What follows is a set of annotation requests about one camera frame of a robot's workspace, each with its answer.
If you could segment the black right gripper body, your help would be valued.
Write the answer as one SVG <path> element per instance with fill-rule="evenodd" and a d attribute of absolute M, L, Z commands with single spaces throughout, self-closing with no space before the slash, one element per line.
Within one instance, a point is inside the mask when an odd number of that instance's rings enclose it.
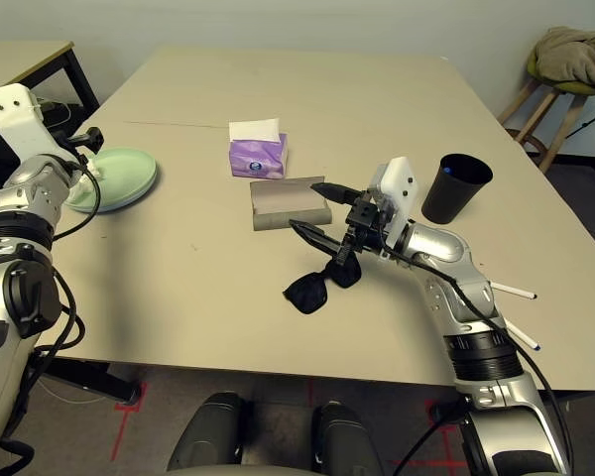
<path fill-rule="evenodd" d="M 379 205 L 368 190 L 362 191 L 346 216 L 348 227 L 343 237 L 343 250 L 355 253 L 367 251 L 382 255 L 387 236 L 385 228 L 392 218 L 391 204 Z"/>

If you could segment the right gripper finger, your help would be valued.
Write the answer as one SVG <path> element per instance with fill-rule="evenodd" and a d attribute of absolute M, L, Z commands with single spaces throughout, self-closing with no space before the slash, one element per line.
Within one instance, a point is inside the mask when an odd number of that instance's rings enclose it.
<path fill-rule="evenodd" d="M 340 204 L 353 204 L 361 191 L 332 182 L 313 183 L 310 188 L 327 200 Z"/>
<path fill-rule="evenodd" d="M 332 257 L 336 264 L 345 264 L 352 251 L 347 245 L 328 236 L 317 226 L 300 220 L 290 219 L 293 231 L 308 245 Z"/>

